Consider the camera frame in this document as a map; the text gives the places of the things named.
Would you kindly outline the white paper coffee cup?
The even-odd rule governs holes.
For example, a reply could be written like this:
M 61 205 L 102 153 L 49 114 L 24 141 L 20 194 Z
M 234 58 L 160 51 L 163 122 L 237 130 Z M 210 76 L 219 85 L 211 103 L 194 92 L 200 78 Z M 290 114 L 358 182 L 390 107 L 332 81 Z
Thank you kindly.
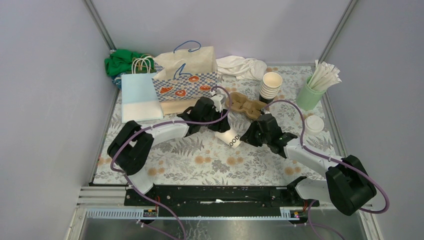
M 215 132 L 214 136 L 233 149 L 241 144 L 241 136 L 232 128 L 225 132 Z

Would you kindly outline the blue checkered paper bag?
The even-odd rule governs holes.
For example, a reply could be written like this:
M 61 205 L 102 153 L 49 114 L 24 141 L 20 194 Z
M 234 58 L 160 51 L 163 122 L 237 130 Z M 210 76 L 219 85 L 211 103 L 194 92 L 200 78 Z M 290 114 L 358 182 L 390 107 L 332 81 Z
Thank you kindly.
M 153 58 L 152 83 L 164 115 L 183 112 L 220 82 L 214 47 L 193 41 L 198 47 L 181 48 L 189 42 Z

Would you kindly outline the stack of black paper cups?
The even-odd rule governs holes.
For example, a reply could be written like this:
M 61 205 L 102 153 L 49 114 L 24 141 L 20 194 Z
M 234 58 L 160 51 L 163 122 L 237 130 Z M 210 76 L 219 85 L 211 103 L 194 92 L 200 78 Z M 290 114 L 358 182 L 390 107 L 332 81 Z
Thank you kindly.
M 269 104 L 278 95 L 283 78 L 275 72 L 267 72 L 262 77 L 262 82 L 259 89 L 259 101 Z

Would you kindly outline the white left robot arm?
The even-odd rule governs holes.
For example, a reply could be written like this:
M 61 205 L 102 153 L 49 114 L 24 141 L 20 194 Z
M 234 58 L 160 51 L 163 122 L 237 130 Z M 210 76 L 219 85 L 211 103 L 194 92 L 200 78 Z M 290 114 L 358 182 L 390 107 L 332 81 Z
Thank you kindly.
M 197 133 L 201 127 L 224 133 L 230 129 L 228 111 L 223 108 L 225 96 L 215 94 L 201 97 L 194 106 L 188 107 L 171 120 L 156 124 L 140 125 L 134 120 L 124 124 L 107 148 L 111 157 L 111 169 L 126 177 L 130 186 L 137 190 L 136 199 L 144 206 L 155 200 L 153 180 L 144 169 L 151 148 L 172 139 L 185 138 Z

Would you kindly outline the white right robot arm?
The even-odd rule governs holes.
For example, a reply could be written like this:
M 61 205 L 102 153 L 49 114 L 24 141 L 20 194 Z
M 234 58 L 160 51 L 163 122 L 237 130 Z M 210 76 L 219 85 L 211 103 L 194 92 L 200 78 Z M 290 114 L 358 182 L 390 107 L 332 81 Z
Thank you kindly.
M 342 214 L 350 216 L 377 194 L 376 187 L 366 178 L 361 161 L 353 156 L 336 156 L 331 161 L 290 132 L 283 132 L 270 114 L 252 122 L 241 141 L 255 147 L 267 145 L 285 159 L 295 160 L 321 175 L 323 180 L 298 177 L 287 185 L 287 201 L 293 206 L 305 200 L 332 203 Z

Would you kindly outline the stack of brown cup carriers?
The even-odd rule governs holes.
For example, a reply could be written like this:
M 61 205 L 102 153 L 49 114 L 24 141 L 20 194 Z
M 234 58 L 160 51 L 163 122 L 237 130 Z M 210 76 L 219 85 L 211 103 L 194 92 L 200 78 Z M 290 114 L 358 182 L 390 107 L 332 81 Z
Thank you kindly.
M 257 120 L 261 115 L 261 110 L 267 105 L 260 100 L 250 100 L 246 95 L 239 92 L 230 93 L 230 99 L 226 99 L 226 106 L 233 112 L 245 114 L 251 120 Z

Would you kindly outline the stack of white lids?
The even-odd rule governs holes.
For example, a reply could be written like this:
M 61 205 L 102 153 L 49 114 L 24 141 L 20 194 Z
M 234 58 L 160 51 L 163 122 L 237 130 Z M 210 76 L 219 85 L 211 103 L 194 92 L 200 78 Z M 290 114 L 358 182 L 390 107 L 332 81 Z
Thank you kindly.
M 323 131 L 324 120 L 316 115 L 310 115 L 305 119 L 305 132 L 308 135 L 316 136 Z

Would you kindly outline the green straw holder cup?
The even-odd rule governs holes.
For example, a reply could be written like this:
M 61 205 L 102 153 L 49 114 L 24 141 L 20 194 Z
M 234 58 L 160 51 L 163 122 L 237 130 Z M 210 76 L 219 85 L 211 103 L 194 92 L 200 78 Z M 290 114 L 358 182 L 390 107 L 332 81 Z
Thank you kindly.
M 326 93 L 326 90 L 316 91 L 309 87 L 309 81 L 312 76 L 309 76 L 299 93 L 296 97 L 296 104 L 299 108 L 305 111 L 313 110 L 318 102 L 321 100 L 322 96 Z

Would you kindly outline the white cloth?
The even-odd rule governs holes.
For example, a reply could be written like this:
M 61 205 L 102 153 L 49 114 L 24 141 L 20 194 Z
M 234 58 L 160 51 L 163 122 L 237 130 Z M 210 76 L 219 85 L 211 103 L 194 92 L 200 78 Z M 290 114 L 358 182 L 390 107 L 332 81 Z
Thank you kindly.
M 268 68 L 262 60 L 235 55 L 218 58 L 216 63 L 218 74 L 233 76 L 237 80 L 260 81 Z

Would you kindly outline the light blue paper bag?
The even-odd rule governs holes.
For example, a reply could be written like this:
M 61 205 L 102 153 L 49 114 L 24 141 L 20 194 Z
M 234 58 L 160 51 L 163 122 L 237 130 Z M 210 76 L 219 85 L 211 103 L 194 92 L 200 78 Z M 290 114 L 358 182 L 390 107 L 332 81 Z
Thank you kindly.
M 131 73 L 121 77 L 121 121 L 150 121 L 162 119 L 164 114 L 152 81 L 153 58 L 149 55 L 136 58 Z

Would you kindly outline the bundle of white wrapped straws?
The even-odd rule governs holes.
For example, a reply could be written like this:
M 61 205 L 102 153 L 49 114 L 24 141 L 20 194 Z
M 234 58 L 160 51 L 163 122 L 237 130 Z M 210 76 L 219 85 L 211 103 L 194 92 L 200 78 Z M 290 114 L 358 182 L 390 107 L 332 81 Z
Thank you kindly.
M 342 80 L 339 77 L 340 70 L 333 64 L 315 60 L 315 71 L 306 85 L 316 92 L 326 91 L 329 87 L 339 84 Z

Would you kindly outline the green cloth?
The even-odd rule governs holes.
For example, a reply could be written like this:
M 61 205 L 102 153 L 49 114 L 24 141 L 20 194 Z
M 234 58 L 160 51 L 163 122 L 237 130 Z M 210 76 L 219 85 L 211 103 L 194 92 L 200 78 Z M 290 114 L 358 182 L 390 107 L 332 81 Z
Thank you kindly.
M 146 63 L 143 63 L 142 61 L 139 62 L 138 65 L 141 65 L 141 67 L 137 67 L 136 72 L 145 73 L 147 69 L 150 68 L 150 71 L 155 73 L 156 69 L 153 59 L 150 59 L 150 57 L 152 57 L 151 55 L 127 49 L 116 49 L 104 60 L 106 75 L 108 77 L 114 77 L 121 73 L 131 72 L 133 68 L 133 61 L 145 57 L 148 58 Z

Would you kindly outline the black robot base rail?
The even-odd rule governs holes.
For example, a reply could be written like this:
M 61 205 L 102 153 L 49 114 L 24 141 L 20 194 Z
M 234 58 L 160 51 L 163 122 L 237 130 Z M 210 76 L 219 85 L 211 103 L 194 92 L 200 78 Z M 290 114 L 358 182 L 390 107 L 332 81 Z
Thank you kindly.
M 319 201 L 302 199 L 288 186 L 153 185 L 140 196 L 129 188 L 124 205 L 152 207 L 159 217 L 280 217 L 285 208 L 302 214 Z

